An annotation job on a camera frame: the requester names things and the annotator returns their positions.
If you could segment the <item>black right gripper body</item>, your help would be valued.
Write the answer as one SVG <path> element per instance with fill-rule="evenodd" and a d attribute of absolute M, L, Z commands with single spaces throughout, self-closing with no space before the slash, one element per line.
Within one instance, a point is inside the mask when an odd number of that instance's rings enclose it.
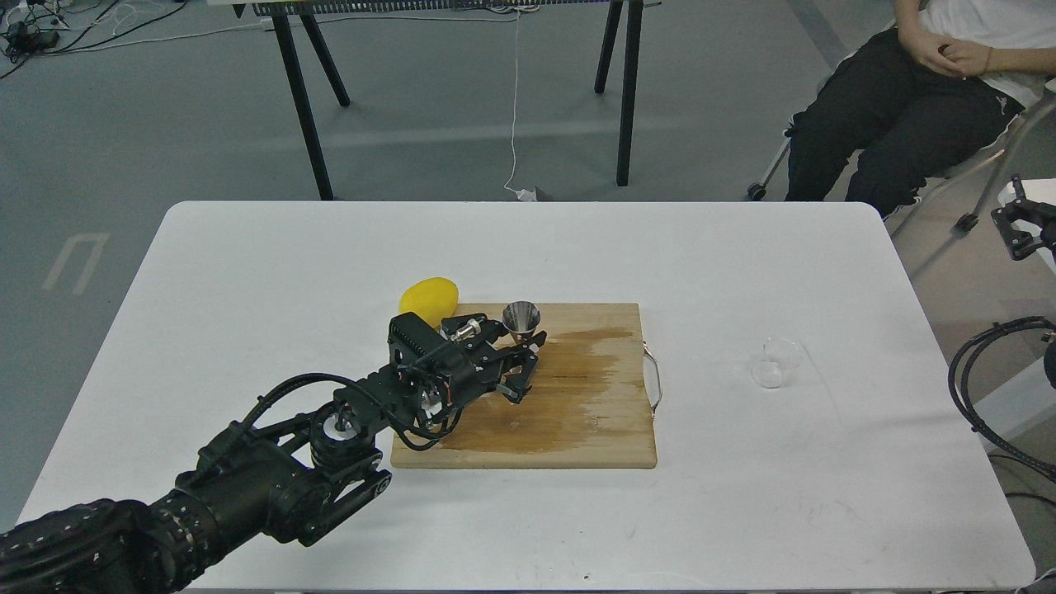
<path fill-rule="evenodd" d="M 1041 243 L 1048 250 L 1056 252 L 1056 219 L 1054 217 L 1041 224 Z"/>

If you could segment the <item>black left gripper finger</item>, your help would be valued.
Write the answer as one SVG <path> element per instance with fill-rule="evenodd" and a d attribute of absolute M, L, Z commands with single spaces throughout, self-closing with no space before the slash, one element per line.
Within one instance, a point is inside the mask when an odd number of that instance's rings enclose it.
<path fill-rule="evenodd" d="M 513 347 L 527 347 L 532 352 L 539 352 L 548 337 L 546 331 L 516 331 L 499 319 L 476 318 L 474 324 L 478 331 L 474 336 L 475 355 L 494 355 Z"/>
<path fill-rule="evenodd" d="M 499 364 L 499 380 L 494 391 L 512 403 L 521 403 L 531 391 L 531 380 L 538 365 L 538 346 L 507 346 L 494 357 Z"/>

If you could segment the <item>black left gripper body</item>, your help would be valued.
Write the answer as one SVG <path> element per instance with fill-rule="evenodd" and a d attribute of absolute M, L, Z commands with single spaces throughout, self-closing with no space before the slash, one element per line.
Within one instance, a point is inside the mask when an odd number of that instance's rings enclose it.
<path fill-rule="evenodd" d="M 417 358 L 417 378 L 426 390 L 426 410 L 457 411 L 497 390 L 509 369 L 509 328 L 485 314 L 445 318 Z"/>

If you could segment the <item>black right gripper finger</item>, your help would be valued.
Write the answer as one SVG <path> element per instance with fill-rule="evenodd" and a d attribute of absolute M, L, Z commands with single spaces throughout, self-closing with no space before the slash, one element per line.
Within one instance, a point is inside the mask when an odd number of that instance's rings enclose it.
<path fill-rule="evenodd" d="M 991 218 L 1014 261 L 1026 259 L 1031 253 L 1046 248 L 1046 206 L 1003 206 L 993 210 Z M 1017 221 L 1037 226 L 1039 233 L 1014 229 L 1013 223 Z"/>
<path fill-rule="evenodd" d="M 1014 206 L 1020 219 L 1030 222 L 1053 222 L 1055 219 L 1055 179 L 1023 179 L 1011 177 Z"/>

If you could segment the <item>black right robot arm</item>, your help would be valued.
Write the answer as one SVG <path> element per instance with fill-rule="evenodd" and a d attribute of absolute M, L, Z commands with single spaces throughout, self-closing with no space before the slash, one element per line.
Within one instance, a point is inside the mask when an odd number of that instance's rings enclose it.
<path fill-rule="evenodd" d="M 999 206 L 989 214 L 993 226 L 1014 261 L 1038 257 L 1054 270 L 1053 179 L 1023 181 L 1011 177 L 999 193 Z M 988 347 L 1018 333 L 1038 332 L 1045 344 L 1037 361 L 1004 380 L 978 401 L 969 394 L 969 373 Z M 1054 463 L 1026 454 L 1011 441 L 1041 422 L 1054 417 L 1054 321 L 1044 316 L 1027 316 L 994 323 L 959 347 L 948 365 L 947 387 L 962 417 L 974 433 L 996 454 L 1006 456 L 1045 480 L 1054 481 Z"/>

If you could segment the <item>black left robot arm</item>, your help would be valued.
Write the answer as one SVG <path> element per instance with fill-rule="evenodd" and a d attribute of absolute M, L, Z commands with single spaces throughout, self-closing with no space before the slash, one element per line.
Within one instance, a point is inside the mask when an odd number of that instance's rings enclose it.
<path fill-rule="evenodd" d="M 540 310 L 513 302 L 499 319 L 414 313 L 389 323 L 389 363 L 359 380 L 307 373 L 260 396 L 200 449 L 196 468 L 151 504 L 101 499 L 53 511 L 2 535 L 4 593 L 173 593 L 257 535 L 317 544 L 383 493 L 375 439 L 391 428 L 425 451 L 465 407 L 530 391 Z"/>

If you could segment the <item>person left hand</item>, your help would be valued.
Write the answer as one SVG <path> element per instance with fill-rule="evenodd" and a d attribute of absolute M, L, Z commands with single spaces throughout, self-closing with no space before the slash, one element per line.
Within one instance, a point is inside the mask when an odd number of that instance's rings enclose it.
<path fill-rule="evenodd" d="M 940 55 L 953 63 L 955 78 L 977 78 L 984 75 L 992 59 L 993 48 L 972 41 L 956 41 L 940 47 Z"/>

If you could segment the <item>person right hand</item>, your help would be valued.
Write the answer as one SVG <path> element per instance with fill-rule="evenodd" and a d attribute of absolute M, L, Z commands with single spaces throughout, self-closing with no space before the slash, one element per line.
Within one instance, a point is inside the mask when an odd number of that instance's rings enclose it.
<path fill-rule="evenodd" d="M 897 30 L 900 45 L 909 53 L 914 63 L 923 64 L 928 70 L 948 78 L 962 78 L 962 73 L 957 64 L 945 56 L 943 50 L 944 47 L 950 47 L 955 43 L 954 38 L 938 35 L 909 23 L 899 22 Z"/>

